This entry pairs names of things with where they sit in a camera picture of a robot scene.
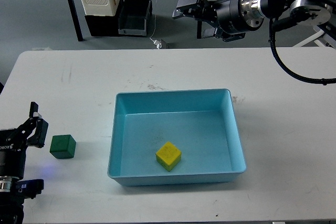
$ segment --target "yellow cube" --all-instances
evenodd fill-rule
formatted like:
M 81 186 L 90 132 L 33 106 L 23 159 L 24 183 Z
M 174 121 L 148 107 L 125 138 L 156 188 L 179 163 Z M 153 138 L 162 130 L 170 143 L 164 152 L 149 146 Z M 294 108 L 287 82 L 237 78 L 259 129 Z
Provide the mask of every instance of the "yellow cube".
M 181 160 L 182 152 L 171 142 L 165 143 L 155 154 L 156 160 L 168 172 Z

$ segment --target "green cube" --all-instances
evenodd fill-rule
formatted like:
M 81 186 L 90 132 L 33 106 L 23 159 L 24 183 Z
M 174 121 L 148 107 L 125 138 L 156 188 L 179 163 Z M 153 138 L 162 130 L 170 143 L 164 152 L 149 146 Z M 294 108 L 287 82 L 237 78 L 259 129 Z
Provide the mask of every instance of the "green cube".
M 58 159 L 73 158 L 75 156 L 76 141 L 71 135 L 53 136 L 50 153 Z

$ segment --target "white table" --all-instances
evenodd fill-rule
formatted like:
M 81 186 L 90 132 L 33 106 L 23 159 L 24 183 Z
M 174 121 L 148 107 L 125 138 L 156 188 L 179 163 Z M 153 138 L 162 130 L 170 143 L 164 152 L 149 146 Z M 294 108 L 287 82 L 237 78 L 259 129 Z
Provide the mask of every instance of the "white table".
M 302 74 L 336 75 L 333 49 L 279 52 Z M 232 183 L 141 187 L 107 176 L 118 92 L 212 88 L 232 92 L 246 172 Z M 27 150 L 24 179 L 45 189 L 25 200 L 25 223 L 333 220 L 335 95 L 336 84 L 289 77 L 269 48 L 34 51 L 0 95 L 0 128 L 22 124 L 31 101 L 49 123 L 45 147 Z M 59 134 L 77 141 L 73 159 L 49 153 Z

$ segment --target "black storage box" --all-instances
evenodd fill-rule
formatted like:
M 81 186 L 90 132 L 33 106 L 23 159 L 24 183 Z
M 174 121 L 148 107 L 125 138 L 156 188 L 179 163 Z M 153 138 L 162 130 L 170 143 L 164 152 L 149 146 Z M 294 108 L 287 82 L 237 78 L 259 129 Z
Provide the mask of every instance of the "black storage box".
M 151 15 L 151 0 L 125 0 L 119 15 L 119 34 L 146 36 Z

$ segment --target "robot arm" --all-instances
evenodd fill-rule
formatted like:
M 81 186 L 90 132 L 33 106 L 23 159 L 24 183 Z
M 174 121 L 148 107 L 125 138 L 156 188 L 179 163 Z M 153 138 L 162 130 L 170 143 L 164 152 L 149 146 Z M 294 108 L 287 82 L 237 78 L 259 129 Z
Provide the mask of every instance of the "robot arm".
M 307 78 L 288 69 L 276 51 L 275 33 L 301 24 L 319 26 L 336 39 L 335 28 L 328 25 L 335 9 L 336 0 L 178 0 L 173 18 L 186 16 L 207 22 L 212 28 L 205 30 L 202 37 L 221 38 L 225 42 L 244 38 L 246 32 L 256 31 L 264 18 L 269 18 L 270 47 L 282 69 L 300 81 L 327 85 L 336 83 L 336 78 Z M 289 16 L 279 19 L 286 10 Z
M 0 223 L 22 223 L 24 200 L 35 198 L 44 187 L 43 179 L 20 181 L 27 147 L 42 148 L 47 134 L 48 123 L 37 110 L 32 102 L 26 122 L 16 129 L 0 130 Z

